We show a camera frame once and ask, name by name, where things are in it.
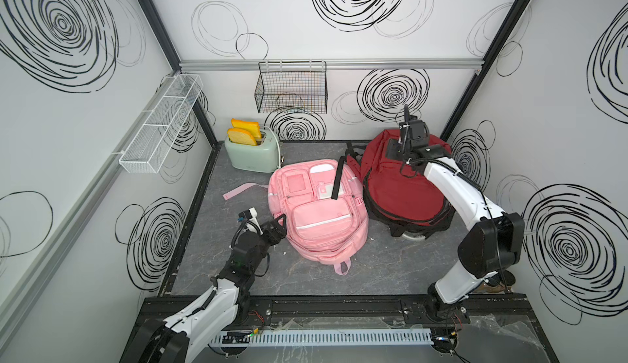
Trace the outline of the red and black backpack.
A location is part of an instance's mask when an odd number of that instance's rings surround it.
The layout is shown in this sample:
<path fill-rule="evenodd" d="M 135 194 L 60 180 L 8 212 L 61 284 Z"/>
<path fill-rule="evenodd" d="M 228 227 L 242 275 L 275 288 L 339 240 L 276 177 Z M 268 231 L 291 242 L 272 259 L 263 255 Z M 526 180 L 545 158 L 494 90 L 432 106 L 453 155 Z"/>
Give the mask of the red and black backpack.
<path fill-rule="evenodd" d="M 382 222 L 389 228 L 391 237 L 401 237 L 404 233 L 409 232 L 410 234 L 429 238 L 436 232 L 446 231 L 450 227 L 455 214 L 453 207 L 447 206 L 434 220 L 417 223 L 390 218 L 374 209 L 368 208 L 367 210 L 371 219 Z"/>

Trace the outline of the pink backpack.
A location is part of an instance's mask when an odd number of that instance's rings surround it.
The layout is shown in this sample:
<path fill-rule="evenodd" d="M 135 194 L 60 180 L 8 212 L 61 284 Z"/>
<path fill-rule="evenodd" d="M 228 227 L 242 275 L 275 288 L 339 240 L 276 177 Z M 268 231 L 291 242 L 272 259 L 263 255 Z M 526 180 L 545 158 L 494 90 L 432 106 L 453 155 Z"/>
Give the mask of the pink backpack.
<path fill-rule="evenodd" d="M 265 187 L 270 220 L 287 217 L 284 240 L 307 260 L 346 275 L 366 243 L 369 217 L 362 184 L 344 160 L 287 165 Z"/>

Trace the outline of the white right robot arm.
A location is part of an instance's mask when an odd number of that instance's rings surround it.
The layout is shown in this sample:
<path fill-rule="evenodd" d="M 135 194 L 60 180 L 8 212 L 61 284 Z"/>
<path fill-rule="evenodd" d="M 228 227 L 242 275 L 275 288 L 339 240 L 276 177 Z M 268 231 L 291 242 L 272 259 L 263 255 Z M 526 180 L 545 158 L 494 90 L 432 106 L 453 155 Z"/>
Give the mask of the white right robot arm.
<path fill-rule="evenodd" d="M 389 147 L 388 155 L 402 162 L 400 170 L 411 168 L 435 185 L 468 229 L 458 246 L 456 264 L 428 288 L 426 314 L 431 320 L 445 321 L 484 281 L 518 263 L 525 222 L 487 199 L 444 147 L 430 145 L 427 124 L 407 106 L 399 129 L 399 143 Z"/>

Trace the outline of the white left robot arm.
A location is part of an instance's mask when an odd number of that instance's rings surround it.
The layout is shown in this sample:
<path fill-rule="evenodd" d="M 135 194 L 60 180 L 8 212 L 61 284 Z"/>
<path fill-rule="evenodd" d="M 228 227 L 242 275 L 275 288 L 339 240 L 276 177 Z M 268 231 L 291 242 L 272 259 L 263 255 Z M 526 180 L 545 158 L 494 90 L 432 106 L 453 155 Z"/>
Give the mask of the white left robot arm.
<path fill-rule="evenodd" d="M 122 362 L 192 362 L 238 315 L 248 311 L 257 269 L 269 249 L 287 237 L 286 215 L 258 224 L 250 209 L 240 215 L 230 257 L 211 287 L 179 312 L 147 320 L 126 348 Z"/>

